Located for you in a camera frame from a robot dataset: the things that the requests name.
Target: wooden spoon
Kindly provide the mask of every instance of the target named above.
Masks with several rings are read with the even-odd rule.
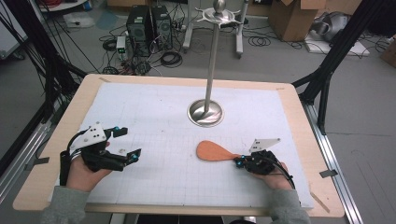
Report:
[[[224,147],[210,141],[202,141],[197,147],[197,156],[204,161],[227,161],[235,157],[241,157],[239,154],[233,154]]]

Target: silver disc base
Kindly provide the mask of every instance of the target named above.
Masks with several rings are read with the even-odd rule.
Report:
[[[205,100],[197,100],[189,106],[187,114],[192,123],[205,128],[220,124],[224,118],[223,108],[215,101],[209,102],[205,113]]]

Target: forearm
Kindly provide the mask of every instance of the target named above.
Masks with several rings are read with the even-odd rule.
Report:
[[[84,207],[89,192],[55,187],[50,205],[44,209],[41,224],[79,223],[84,217]]]
[[[273,224],[311,223],[308,214],[300,206],[295,189],[275,189],[270,216]]]

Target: computer tower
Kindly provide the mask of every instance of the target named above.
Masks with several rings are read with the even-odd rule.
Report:
[[[148,57],[150,45],[154,39],[154,29],[149,6],[132,6],[126,22],[126,28],[132,44],[134,56]]]
[[[158,48],[172,49],[172,22],[166,6],[153,6],[151,13]]]

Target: gray floor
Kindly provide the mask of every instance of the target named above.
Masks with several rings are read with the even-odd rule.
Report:
[[[87,29],[72,30],[70,35],[87,54],[93,64],[102,64],[104,50],[100,36],[125,23],[125,13],[109,12],[96,7],[89,12],[97,22]],[[265,18],[249,18],[248,28],[266,26]],[[270,32],[266,28],[259,30]],[[61,35],[72,63],[85,70],[93,68],[82,54]],[[183,64],[178,68],[157,67],[149,76],[206,78],[212,33],[194,31],[191,49],[182,54]],[[371,48],[370,56],[347,56],[336,70],[330,89],[326,131],[334,153],[341,165],[348,186],[360,210],[364,223],[396,223],[396,138],[394,111],[396,104],[395,68],[379,59],[380,52]],[[325,55],[308,53],[305,48],[294,49],[287,43],[271,39],[267,47],[252,47],[244,38],[244,54],[235,54],[234,35],[221,33],[216,64],[217,79],[286,82],[290,83],[315,71]],[[112,65],[118,66],[117,60]],[[0,156],[6,152],[16,136],[43,102],[43,91],[29,60],[0,61]],[[37,223],[39,213],[20,212],[12,208],[29,172],[24,172],[13,190],[0,205],[2,223]],[[128,217],[132,223],[133,216]],[[108,223],[110,214],[89,213],[83,223]],[[344,218],[312,218],[313,223],[347,223]],[[268,223],[260,217],[259,223]]]

